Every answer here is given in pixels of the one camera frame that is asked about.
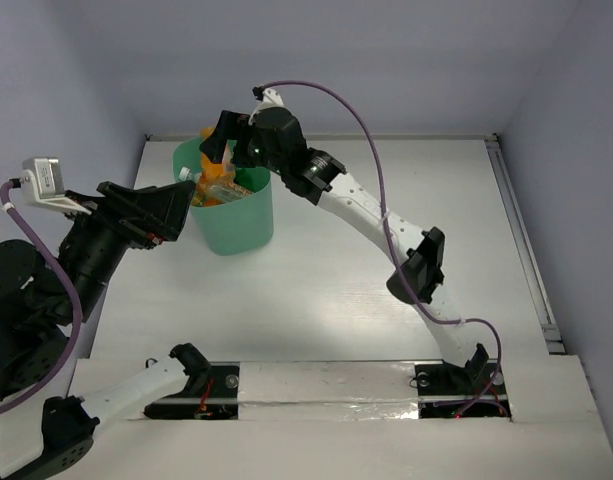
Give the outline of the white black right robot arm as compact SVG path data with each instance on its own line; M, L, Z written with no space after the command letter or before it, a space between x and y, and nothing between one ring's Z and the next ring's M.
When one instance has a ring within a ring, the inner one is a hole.
M228 156L240 168L277 174L298 197L335 215L368 239L392 262L389 293L420 315L440 354L441 366L423 379L442 395L472 395L489 360L485 347L467 339L444 285L444 233L424 230L382 208L329 153L308 146L301 126L284 107L253 115L224 110L200 146L213 163Z

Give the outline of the orange label clear tea bottle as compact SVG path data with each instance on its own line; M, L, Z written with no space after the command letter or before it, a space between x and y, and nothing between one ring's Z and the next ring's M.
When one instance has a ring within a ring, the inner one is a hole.
M252 191L237 184L228 175L209 178L205 173L192 173L188 167L180 170L178 180L195 183L191 205L196 207L231 203L252 194Z

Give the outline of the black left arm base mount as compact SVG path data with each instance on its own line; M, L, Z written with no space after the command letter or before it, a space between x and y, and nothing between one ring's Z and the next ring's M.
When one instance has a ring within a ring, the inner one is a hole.
M237 420L239 383L239 363L218 363L196 393L169 395L147 405L143 414L151 420Z

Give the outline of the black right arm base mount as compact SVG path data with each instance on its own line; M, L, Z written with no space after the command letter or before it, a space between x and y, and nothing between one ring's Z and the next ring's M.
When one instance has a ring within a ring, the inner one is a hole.
M511 418L503 372L488 362L476 380L442 362L416 364L409 386L421 419Z

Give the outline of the green plastic bottle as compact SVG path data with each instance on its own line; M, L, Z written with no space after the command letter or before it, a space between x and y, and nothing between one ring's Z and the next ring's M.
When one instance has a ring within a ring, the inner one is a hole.
M256 193L261 189L254 169L238 168L236 170L235 183L252 193Z

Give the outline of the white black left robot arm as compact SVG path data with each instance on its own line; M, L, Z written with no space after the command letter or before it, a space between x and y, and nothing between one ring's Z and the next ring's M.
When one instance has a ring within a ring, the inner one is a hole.
M63 195L72 225L51 252L0 189L3 211L23 239L0 243L0 479L47 479L73 467L103 428L170 394L195 395L210 363L189 343L134 377L85 397L54 396L50 382L68 363L83 324L129 249L150 250L180 236L189 181L128 189L103 182L93 196Z

